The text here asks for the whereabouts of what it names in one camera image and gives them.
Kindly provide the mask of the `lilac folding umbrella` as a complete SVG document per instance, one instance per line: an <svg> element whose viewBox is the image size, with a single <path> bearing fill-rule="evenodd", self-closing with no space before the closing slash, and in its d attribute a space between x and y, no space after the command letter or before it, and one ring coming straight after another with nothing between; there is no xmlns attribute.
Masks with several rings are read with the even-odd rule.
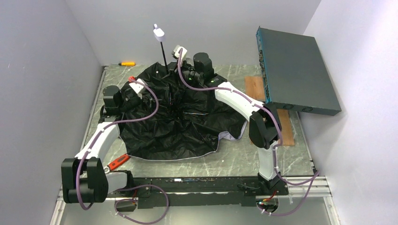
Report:
<svg viewBox="0 0 398 225"><path fill-rule="evenodd" d="M244 116L216 100L213 91L189 89L176 62L154 63L138 79L147 85L143 102L120 134L129 156L160 161L198 158L216 152L222 138L242 136Z"/></svg>

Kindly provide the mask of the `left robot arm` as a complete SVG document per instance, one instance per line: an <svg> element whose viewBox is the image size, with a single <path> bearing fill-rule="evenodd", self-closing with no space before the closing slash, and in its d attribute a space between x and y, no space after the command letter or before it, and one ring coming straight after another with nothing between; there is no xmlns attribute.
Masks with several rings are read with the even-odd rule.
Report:
<svg viewBox="0 0 398 225"><path fill-rule="evenodd" d="M123 131L125 113L141 103L143 91L144 86L136 83L128 84L125 90L110 85L102 91L104 104L94 135L74 158L61 164L65 203L102 203L109 193L133 187L131 172L108 169L103 161Z"/></svg>

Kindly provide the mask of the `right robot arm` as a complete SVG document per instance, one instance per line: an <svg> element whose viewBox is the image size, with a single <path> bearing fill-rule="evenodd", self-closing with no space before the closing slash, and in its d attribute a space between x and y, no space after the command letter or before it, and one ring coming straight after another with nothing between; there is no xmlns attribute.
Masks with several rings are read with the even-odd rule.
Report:
<svg viewBox="0 0 398 225"><path fill-rule="evenodd" d="M204 81L199 88L192 85L194 77L184 75L182 66L185 59L183 49L175 53L177 70L181 81L195 91L213 91L216 100L225 103L240 113L249 123L250 141L257 147L259 155L259 184L262 189L272 189L282 181L277 165L276 151L283 143L282 128L276 111L270 106L255 100L235 88L227 79L216 74L207 53L197 54L194 61L194 73L198 80Z"/></svg>

